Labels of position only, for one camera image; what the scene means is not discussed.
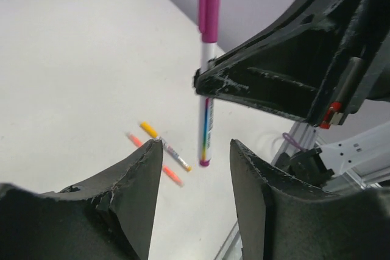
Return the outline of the purple pen cap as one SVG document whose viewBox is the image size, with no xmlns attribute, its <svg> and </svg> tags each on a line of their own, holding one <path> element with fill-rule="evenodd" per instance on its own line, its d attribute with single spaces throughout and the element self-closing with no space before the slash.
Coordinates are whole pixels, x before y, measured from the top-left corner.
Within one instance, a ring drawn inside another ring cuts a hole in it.
<svg viewBox="0 0 390 260">
<path fill-rule="evenodd" d="M 197 24 L 203 43 L 218 41 L 220 0 L 198 0 Z"/>
</svg>

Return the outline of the white marker yellow end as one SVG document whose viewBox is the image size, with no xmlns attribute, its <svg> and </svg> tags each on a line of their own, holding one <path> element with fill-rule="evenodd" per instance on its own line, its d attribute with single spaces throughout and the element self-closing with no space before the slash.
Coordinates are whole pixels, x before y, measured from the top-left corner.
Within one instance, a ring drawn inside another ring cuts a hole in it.
<svg viewBox="0 0 390 260">
<path fill-rule="evenodd" d="M 151 127 L 147 122 L 141 122 L 140 127 L 152 138 L 159 139 L 162 144 L 163 148 L 167 151 L 167 153 L 176 160 L 187 172 L 190 172 L 192 170 L 191 166 L 187 164 L 183 158 L 171 147 L 168 142 L 162 138 L 157 131 Z"/>
</svg>

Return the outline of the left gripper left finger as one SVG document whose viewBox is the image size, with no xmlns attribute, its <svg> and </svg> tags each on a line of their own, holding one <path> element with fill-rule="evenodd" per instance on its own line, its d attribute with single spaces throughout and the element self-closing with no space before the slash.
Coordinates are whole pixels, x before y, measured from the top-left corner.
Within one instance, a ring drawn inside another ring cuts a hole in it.
<svg viewBox="0 0 390 260">
<path fill-rule="evenodd" d="M 163 160 L 149 140 L 60 192 L 1 185 L 2 259 L 147 259 Z"/>
</svg>

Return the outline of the white pen purple end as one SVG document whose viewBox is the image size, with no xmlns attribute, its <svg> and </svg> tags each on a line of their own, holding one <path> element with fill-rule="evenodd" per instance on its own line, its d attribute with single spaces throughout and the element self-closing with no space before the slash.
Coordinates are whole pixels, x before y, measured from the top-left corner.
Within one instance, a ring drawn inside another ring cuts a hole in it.
<svg viewBox="0 0 390 260">
<path fill-rule="evenodd" d="M 210 69 L 209 61 L 216 58 L 216 43 L 202 43 L 199 75 Z M 213 99 L 200 96 L 198 159 L 202 167 L 208 167 L 211 161 L 211 131 L 213 128 Z"/>
</svg>

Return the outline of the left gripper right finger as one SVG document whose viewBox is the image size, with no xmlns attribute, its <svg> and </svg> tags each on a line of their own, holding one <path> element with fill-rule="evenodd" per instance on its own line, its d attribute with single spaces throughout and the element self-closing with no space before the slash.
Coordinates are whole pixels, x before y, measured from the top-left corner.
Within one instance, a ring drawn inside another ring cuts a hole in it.
<svg viewBox="0 0 390 260">
<path fill-rule="evenodd" d="M 300 181 L 230 142 L 244 259 L 388 259 L 389 189 L 339 195 Z"/>
</svg>

